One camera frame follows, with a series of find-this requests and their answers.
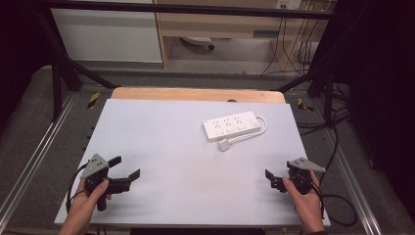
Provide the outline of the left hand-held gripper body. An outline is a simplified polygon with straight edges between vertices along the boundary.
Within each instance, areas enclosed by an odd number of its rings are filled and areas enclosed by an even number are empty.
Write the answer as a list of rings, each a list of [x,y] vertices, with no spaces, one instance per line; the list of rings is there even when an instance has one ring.
[[[94,154],[80,176],[81,179],[85,180],[85,190],[88,194],[92,193],[104,180],[109,181],[106,192],[97,202],[97,209],[99,212],[103,212],[107,208],[108,195],[127,192],[131,185],[131,181],[128,177],[109,178],[109,169],[108,161],[104,160],[99,154]]]

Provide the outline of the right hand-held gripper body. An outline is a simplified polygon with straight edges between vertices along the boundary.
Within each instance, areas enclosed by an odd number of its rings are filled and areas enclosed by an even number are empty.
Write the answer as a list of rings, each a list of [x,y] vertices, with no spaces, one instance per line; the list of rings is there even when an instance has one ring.
[[[326,168],[320,166],[307,158],[299,158],[287,162],[289,169],[289,178],[295,184],[297,190],[305,195],[311,190],[312,179],[310,173],[312,171],[325,172]]]

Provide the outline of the person's right hand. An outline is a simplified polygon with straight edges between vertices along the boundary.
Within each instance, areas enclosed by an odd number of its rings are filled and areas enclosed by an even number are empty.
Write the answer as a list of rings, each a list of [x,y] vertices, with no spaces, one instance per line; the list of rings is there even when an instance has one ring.
[[[301,194],[294,183],[287,177],[283,178],[285,187],[291,196],[297,214],[300,218],[301,225],[304,223],[322,222],[321,202],[314,191],[306,195]]]

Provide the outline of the person's left hand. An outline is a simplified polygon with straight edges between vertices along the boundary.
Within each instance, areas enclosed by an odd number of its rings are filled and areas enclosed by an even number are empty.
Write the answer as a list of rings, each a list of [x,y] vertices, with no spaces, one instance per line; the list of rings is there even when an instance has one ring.
[[[109,186],[109,181],[104,180],[101,182],[92,193],[87,195],[85,190],[85,180],[82,179],[79,182],[76,190],[77,195],[73,198],[69,214],[67,219],[82,219],[89,227],[90,220],[92,218],[93,211],[95,210],[96,204],[101,196],[104,195]]]

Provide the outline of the white power strip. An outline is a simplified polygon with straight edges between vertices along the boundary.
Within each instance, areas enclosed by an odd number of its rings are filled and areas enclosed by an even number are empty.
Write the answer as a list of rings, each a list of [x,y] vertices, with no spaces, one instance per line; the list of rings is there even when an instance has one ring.
[[[252,111],[203,121],[209,142],[259,131],[261,125]]]

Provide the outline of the yellow black tape marker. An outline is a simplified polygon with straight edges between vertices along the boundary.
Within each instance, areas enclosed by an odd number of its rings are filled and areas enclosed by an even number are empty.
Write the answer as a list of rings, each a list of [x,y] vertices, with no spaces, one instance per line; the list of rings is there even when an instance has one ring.
[[[93,107],[95,106],[99,96],[100,96],[100,92],[94,92],[92,94],[92,96],[91,96],[91,98],[88,102],[87,109],[93,109]]]
[[[312,107],[308,107],[304,104],[302,98],[298,98],[298,108],[300,110],[306,110],[308,112],[314,112],[314,109]]]

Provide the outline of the light wooden table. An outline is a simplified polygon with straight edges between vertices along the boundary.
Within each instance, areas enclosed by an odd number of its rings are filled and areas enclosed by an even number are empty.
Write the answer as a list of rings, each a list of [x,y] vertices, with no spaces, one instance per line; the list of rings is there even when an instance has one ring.
[[[250,89],[119,87],[114,90],[111,98],[128,100],[181,100],[214,102],[227,102],[229,100],[235,100],[239,103],[286,103],[286,99],[281,92],[257,91]]]

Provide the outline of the black curtain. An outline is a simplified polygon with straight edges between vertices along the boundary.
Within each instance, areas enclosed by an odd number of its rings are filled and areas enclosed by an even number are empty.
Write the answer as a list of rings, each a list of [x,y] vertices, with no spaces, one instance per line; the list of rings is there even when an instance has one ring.
[[[0,0],[0,128],[21,100],[31,76],[50,64],[44,42],[28,0]]]
[[[375,163],[415,218],[415,0],[338,0],[359,19],[336,79]]]

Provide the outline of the white cabinet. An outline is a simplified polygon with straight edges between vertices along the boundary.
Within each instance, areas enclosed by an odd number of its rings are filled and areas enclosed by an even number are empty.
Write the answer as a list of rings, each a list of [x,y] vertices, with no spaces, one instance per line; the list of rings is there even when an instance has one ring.
[[[162,61],[154,14],[65,9],[52,14],[73,60]]]

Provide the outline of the white device under desk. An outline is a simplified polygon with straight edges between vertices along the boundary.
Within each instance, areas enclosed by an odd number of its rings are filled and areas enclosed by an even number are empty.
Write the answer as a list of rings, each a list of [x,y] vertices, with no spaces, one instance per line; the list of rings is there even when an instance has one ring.
[[[207,47],[209,50],[214,49],[214,45],[209,37],[182,37],[182,40],[193,45]]]

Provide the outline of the light wooden desk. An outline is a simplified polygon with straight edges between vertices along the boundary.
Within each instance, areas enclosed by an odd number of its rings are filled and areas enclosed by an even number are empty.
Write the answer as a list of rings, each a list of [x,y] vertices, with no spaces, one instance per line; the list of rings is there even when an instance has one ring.
[[[156,4],[276,9],[277,0],[153,0]],[[298,10],[321,12],[325,0],[301,0]],[[211,37],[269,39],[277,51],[283,71],[294,67],[295,51],[302,42],[318,42],[326,29],[326,20],[273,19],[219,15],[157,13],[163,37]]]

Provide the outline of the aluminium floor rail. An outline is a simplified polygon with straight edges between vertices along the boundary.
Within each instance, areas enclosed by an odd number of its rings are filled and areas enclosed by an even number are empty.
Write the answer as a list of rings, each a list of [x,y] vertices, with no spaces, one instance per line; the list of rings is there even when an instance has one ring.
[[[77,93],[69,93],[62,105],[61,113],[53,121],[48,123],[47,129],[42,134],[41,139],[37,141],[37,145],[34,147],[33,151],[27,154],[27,162],[24,164],[16,182],[8,191],[8,195],[4,202],[0,205],[0,234],[3,233],[8,222],[12,218],[13,213],[19,205],[34,174],[40,167],[76,98]]]
[[[378,223],[376,216],[373,214],[366,196],[355,177],[349,163],[346,160],[346,155],[341,147],[339,132],[336,128],[335,118],[329,114],[328,119],[325,119],[324,104],[320,99],[312,98],[311,104],[315,108],[318,118],[325,123],[331,123],[331,126],[325,130],[327,139],[330,142],[330,147],[333,149],[334,161],[337,163],[340,174],[346,185],[346,189],[353,202],[355,210],[361,221],[363,228],[367,235],[382,235],[382,229]]]

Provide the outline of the black metal frame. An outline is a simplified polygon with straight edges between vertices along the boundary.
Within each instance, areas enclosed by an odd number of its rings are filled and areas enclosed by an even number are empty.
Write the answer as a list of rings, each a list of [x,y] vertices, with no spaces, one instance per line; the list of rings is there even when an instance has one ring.
[[[191,14],[191,15],[219,15],[238,17],[263,17],[283,19],[307,19],[307,20],[335,20],[342,14],[333,12],[311,12],[299,10],[267,10],[259,8],[219,7],[219,6],[194,6],[172,4],[146,4],[125,2],[100,2],[100,1],[74,1],[74,0],[34,0],[31,3],[37,21],[41,25],[49,45],[53,58],[54,96],[60,93],[60,78],[68,85],[70,90],[79,90],[82,87],[75,71],[86,75],[106,88],[117,88],[116,84],[106,81],[104,78],[75,62],[67,53],[64,44],[59,40],[59,33],[50,26],[44,12],[50,9],[112,11],[128,13],[163,13],[163,14]]]

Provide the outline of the white wall socket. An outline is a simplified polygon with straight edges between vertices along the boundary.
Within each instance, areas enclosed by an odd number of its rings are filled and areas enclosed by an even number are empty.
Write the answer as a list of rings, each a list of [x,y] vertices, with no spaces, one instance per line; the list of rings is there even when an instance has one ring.
[[[301,0],[277,0],[275,8],[282,10],[297,10]]]

